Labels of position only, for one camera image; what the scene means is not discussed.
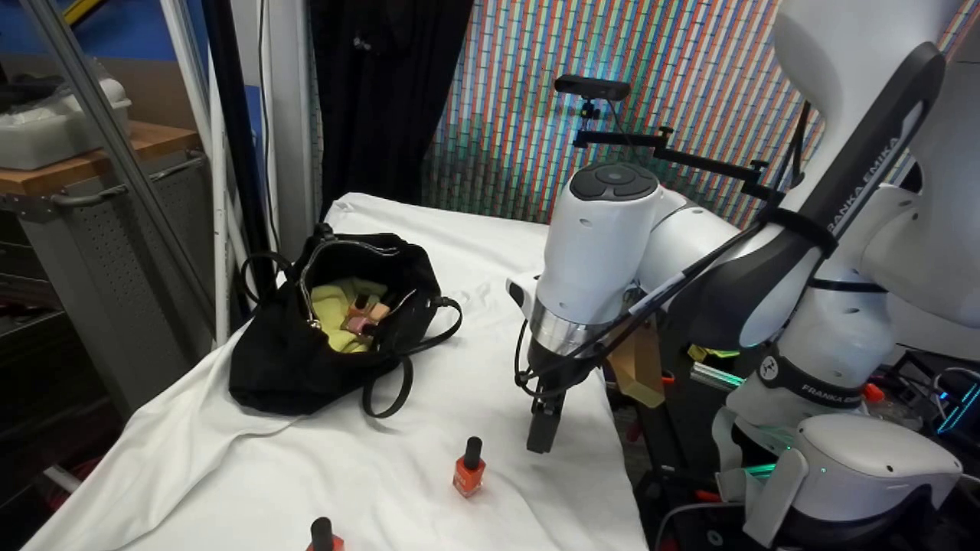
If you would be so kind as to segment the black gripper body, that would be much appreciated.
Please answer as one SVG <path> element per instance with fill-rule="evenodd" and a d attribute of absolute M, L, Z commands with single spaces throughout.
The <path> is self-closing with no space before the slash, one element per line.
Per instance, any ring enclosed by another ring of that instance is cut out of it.
<path fill-rule="evenodd" d="M 556 417 L 565 409 L 565 395 L 573 386 L 580 386 L 590 369 L 590 358 L 554 355 L 545 346 L 532 343 L 523 370 L 523 386 L 532 398 L 532 414 Z"/>

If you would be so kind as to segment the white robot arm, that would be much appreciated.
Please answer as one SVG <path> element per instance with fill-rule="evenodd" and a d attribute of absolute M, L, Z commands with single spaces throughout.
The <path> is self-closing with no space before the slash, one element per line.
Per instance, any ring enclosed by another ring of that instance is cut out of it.
<path fill-rule="evenodd" d="M 589 166 L 556 198 L 526 310 L 526 448 L 636 326 L 671 369 L 750 355 L 724 421 L 770 454 L 853 414 L 893 343 L 978 326 L 978 170 L 940 48 L 955 0 L 778 0 L 778 67 L 825 120 L 800 177 L 738 226 L 640 166 Z"/>

